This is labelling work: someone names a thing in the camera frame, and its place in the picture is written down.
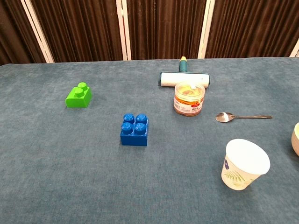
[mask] bowl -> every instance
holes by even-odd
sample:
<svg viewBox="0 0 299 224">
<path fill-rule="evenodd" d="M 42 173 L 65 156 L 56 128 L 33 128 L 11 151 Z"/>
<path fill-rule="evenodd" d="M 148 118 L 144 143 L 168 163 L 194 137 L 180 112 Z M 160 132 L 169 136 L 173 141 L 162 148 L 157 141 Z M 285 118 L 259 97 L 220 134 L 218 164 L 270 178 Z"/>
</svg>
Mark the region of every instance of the bowl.
<svg viewBox="0 0 299 224">
<path fill-rule="evenodd" d="M 292 134 L 292 146 L 295 153 L 299 156 L 299 123 L 297 123 L 294 127 Z"/>
</svg>

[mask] metal spoon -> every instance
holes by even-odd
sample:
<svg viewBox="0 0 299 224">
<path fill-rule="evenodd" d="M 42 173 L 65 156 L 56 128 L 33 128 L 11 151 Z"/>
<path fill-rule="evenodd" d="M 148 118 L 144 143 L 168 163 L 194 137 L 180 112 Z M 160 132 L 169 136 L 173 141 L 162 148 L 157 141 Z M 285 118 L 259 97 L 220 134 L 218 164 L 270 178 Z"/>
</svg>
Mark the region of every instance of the metal spoon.
<svg viewBox="0 0 299 224">
<path fill-rule="evenodd" d="M 228 112 L 221 112 L 218 113 L 215 117 L 216 121 L 227 123 L 235 118 L 266 118 L 266 119 L 272 119 L 273 117 L 270 115 L 253 115 L 253 116 L 237 116 L 233 115 L 232 113 Z"/>
</svg>

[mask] spoon handle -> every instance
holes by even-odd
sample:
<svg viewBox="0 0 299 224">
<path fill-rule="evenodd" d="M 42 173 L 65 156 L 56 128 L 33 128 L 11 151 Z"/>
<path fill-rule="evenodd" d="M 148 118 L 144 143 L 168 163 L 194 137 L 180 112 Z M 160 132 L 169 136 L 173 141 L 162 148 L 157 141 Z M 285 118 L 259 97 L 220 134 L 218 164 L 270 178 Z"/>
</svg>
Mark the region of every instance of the spoon handle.
<svg viewBox="0 0 299 224">
<path fill-rule="evenodd" d="M 253 116 L 236 116 L 236 118 L 266 118 L 272 119 L 273 117 L 270 115 L 253 115 Z"/>
</svg>

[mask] lint roller handle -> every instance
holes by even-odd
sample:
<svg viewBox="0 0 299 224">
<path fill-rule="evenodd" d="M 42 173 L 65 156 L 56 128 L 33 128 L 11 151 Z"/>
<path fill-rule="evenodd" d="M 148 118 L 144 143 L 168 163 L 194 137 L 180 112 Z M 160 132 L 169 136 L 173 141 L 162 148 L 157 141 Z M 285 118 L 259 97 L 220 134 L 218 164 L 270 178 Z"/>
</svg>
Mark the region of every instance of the lint roller handle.
<svg viewBox="0 0 299 224">
<path fill-rule="evenodd" d="M 187 59 L 184 56 L 179 60 L 178 71 L 187 72 Z"/>
</svg>

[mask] brown curtain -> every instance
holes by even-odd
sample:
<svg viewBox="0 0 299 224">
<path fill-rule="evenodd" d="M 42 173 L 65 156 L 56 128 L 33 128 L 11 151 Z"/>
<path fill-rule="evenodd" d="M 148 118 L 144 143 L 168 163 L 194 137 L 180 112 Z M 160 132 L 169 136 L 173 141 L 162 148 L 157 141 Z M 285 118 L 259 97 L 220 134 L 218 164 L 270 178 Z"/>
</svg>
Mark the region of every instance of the brown curtain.
<svg viewBox="0 0 299 224">
<path fill-rule="evenodd" d="M 31 0 L 55 62 L 122 60 L 115 0 Z"/>
<path fill-rule="evenodd" d="M 44 63 L 42 51 L 20 0 L 0 1 L 0 65 Z"/>
<path fill-rule="evenodd" d="M 299 38 L 299 0 L 217 0 L 206 58 L 289 56 Z"/>
<path fill-rule="evenodd" d="M 197 58 L 206 0 L 127 0 L 132 59 Z"/>
</svg>

